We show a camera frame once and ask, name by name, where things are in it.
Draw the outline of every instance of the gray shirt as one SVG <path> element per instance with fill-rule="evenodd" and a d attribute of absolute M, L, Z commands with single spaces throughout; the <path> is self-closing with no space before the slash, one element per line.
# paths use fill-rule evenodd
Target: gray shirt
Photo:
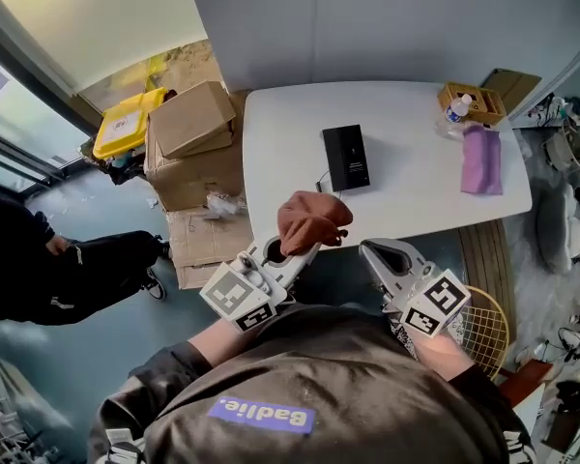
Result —
<path fill-rule="evenodd" d="M 143 437 L 149 464 L 461 464 L 532 453 L 478 368 L 448 383 L 384 318 L 328 306 L 286 311 L 214 369 L 188 342 L 160 351 L 101 406 L 90 462 L 108 451 L 107 428 Z"/>

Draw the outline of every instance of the black jacket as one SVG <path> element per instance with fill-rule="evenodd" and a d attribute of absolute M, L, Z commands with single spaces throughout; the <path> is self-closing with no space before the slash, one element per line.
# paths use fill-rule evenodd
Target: black jacket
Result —
<path fill-rule="evenodd" d="M 26 317 L 46 298 L 52 254 L 45 244 L 54 231 L 41 212 L 0 194 L 0 320 Z"/>

